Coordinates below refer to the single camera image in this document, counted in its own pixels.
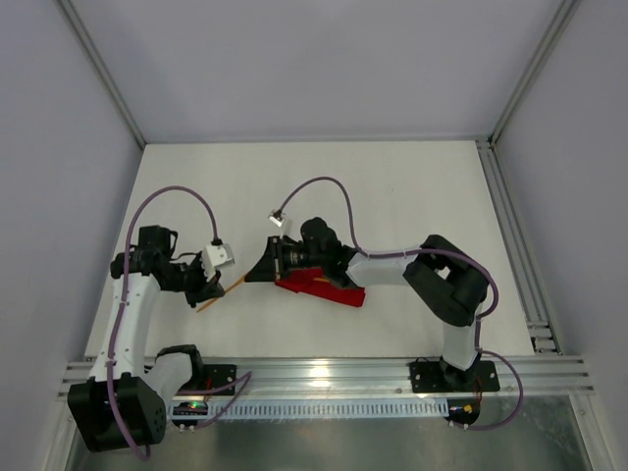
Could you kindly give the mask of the red cloth napkin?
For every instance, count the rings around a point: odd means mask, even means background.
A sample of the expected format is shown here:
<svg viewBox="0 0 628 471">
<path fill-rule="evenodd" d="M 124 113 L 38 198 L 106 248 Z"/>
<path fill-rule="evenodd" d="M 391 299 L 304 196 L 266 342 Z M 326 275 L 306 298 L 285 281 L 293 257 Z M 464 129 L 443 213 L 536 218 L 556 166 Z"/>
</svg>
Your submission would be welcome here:
<svg viewBox="0 0 628 471">
<path fill-rule="evenodd" d="M 308 294 L 355 308 L 361 307 L 366 298 L 364 288 L 335 287 L 323 276 L 320 268 L 292 271 L 286 279 L 275 281 L 275 285 L 294 293 Z"/>
</svg>

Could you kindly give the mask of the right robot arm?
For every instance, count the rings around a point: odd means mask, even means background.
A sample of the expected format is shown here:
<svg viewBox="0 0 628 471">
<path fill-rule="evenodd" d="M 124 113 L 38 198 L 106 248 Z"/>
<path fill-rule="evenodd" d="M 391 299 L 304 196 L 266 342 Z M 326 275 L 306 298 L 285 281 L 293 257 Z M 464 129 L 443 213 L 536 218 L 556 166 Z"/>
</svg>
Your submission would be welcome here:
<svg viewBox="0 0 628 471">
<path fill-rule="evenodd" d="M 463 391 L 476 382 L 481 360 L 480 308 L 493 286 L 489 274 L 441 235 L 429 235 L 415 249 L 368 254 L 342 243 L 327 223 L 303 223 L 300 240 L 270 236 L 263 255 L 245 275 L 247 283 L 286 282 L 318 270 L 339 290 L 372 286 L 409 287 L 443 323 L 439 366 L 445 383 Z"/>
</svg>

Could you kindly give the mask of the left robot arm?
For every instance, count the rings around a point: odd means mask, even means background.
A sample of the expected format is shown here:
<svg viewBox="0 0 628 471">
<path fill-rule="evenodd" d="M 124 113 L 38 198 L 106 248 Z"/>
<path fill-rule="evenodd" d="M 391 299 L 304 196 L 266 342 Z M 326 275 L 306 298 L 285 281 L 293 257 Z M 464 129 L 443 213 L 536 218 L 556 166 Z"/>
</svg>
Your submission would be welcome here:
<svg viewBox="0 0 628 471">
<path fill-rule="evenodd" d="M 68 406 L 91 452 L 136 449 L 147 458 L 162 442 L 167 407 L 184 389 L 208 384 L 198 348 L 161 349 L 151 368 L 145 349 L 153 310 L 163 292 L 181 293 L 190 307 L 224 296 L 222 269 L 233 265 L 231 248 L 214 239 L 190 262 L 174 256 L 178 234 L 161 226 L 140 228 L 137 241 L 110 265 L 113 305 L 101 351 L 86 381 L 74 384 Z"/>
</svg>

